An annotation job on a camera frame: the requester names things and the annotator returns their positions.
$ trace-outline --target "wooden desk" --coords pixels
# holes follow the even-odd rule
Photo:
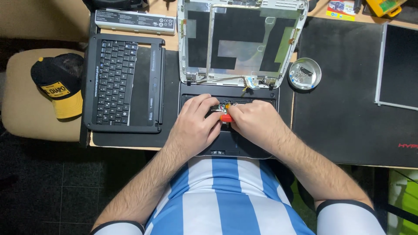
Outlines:
[[[313,17],[320,17],[320,18],[328,18],[328,19],[336,19],[335,17],[327,16],[326,15],[326,9],[328,5],[328,0],[320,0],[316,8],[308,13],[308,16]],[[355,16],[355,21],[357,22],[365,22],[365,23],[385,23],[389,22],[393,25],[403,26],[403,27],[409,27],[409,28],[415,28],[418,29],[418,25],[411,24],[411,23],[405,23],[395,20],[386,20],[382,18],[372,17],[369,15],[363,15],[361,14],[363,10],[363,6],[360,10],[360,13]],[[167,10],[166,2],[162,0],[151,0],[150,1],[150,7],[149,10],[147,10],[148,13],[152,14],[160,14],[160,15],[167,15],[167,16],[177,16],[177,2],[172,2],[169,4],[169,8]],[[178,51],[178,35],[174,36],[166,36],[166,35],[156,35],[156,34],[148,34],[148,33],[135,33],[135,32],[126,32],[126,31],[116,31],[116,30],[108,30],[108,29],[102,29],[101,33],[112,33],[112,34],[121,34],[121,35],[131,35],[131,36],[144,36],[144,37],[154,37],[154,38],[163,38],[166,41],[166,45],[164,46],[167,50],[172,51]],[[297,58],[297,53],[293,53],[291,62],[295,61]],[[89,140],[90,146],[97,146],[93,143],[93,134],[90,133],[90,140]],[[158,151],[161,148],[155,148],[155,147],[117,147],[117,146],[105,146],[108,148],[130,148],[130,149],[141,149],[141,150],[154,150]]]

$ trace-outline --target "blue and white striped jersey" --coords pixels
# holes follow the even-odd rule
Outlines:
[[[320,235],[385,234],[373,210],[350,200],[320,205]],[[313,235],[264,161],[194,157],[171,180],[145,230],[109,222],[94,235]]]

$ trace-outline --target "warning label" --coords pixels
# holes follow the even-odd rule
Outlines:
[[[150,16],[146,14],[134,15],[104,10],[96,11],[96,21],[170,29],[174,29],[175,24],[173,18]]]

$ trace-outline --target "screwdriver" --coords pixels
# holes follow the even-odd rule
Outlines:
[[[229,114],[223,114],[223,115],[221,115],[221,117],[219,118],[219,120],[221,120],[222,122],[226,122],[226,123],[233,123],[233,122],[235,122],[234,119]]]

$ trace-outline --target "power button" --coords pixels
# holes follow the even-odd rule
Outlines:
[[[157,92],[157,78],[154,77],[153,79],[153,92],[156,93]]]

